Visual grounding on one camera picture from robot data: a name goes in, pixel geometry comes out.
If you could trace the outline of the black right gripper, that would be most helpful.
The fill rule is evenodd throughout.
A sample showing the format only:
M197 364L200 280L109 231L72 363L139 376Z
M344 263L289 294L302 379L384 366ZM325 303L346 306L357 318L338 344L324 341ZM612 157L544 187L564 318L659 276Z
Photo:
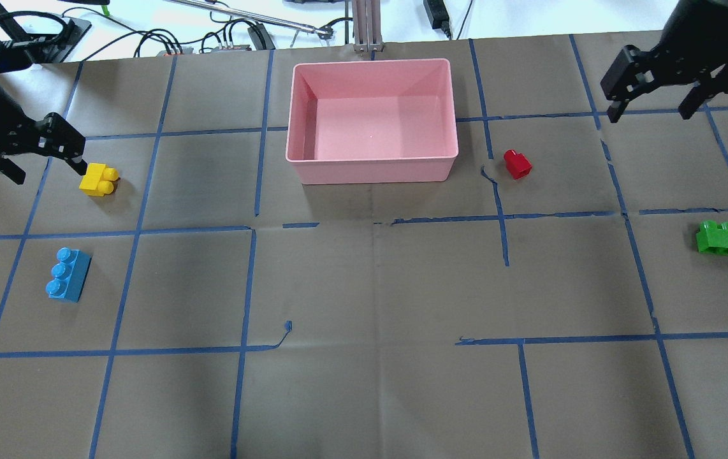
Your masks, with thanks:
M728 1L679 1L652 49L623 47L601 78L611 102L607 117L617 123L638 96L693 82L678 107L684 120L717 94L728 94Z

